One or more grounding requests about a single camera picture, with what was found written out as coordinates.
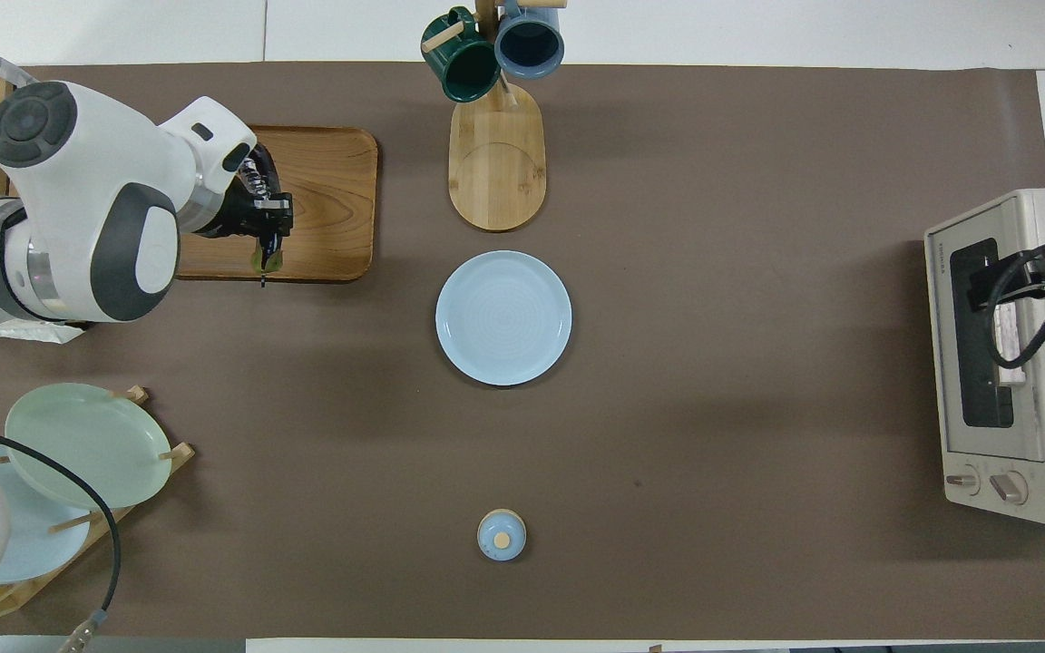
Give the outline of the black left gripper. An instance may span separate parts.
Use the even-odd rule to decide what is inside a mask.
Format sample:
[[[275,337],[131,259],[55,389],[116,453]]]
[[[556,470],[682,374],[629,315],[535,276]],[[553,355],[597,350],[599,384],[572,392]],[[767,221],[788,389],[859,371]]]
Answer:
[[[293,195],[287,191],[270,191],[258,195],[245,185],[240,178],[233,178],[224,194],[220,209],[214,218],[196,229],[205,239],[223,239],[228,236],[252,236],[256,239],[256,273],[259,286],[268,285],[269,261],[273,266],[283,265],[283,244],[291,235],[294,223]]]

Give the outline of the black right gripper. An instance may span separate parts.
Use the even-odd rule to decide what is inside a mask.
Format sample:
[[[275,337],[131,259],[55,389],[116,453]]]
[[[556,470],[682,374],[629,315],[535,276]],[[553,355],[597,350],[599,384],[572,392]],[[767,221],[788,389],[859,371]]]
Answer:
[[[1045,297],[1045,244],[1017,252],[1004,264],[975,269],[969,276],[972,314],[998,306],[1006,297]]]

